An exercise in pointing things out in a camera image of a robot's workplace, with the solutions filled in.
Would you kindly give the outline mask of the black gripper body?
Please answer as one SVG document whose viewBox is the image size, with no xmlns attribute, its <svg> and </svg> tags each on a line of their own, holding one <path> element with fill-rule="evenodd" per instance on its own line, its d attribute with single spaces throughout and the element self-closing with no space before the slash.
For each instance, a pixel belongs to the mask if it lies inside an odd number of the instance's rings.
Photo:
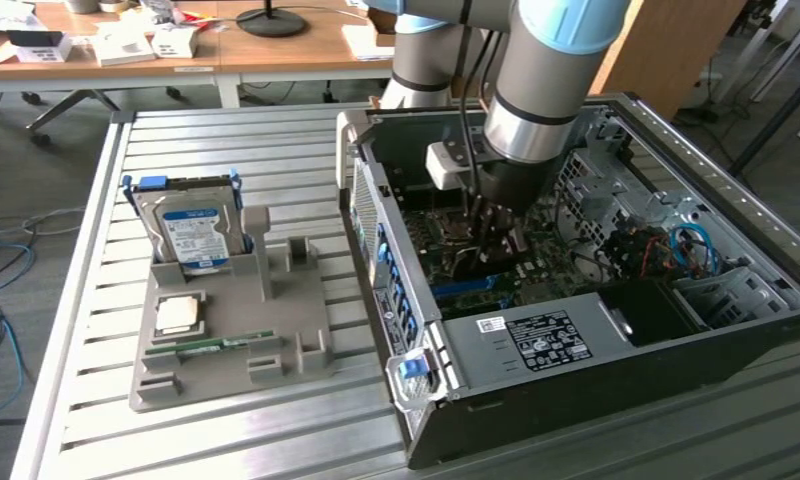
<svg viewBox="0 0 800 480">
<path fill-rule="evenodd" d="M 554 162 L 523 163 L 499 160 L 484 163 L 476 173 L 480 213 L 494 210 L 524 217 L 543 193 L 551 188 Z"/>
</svg>

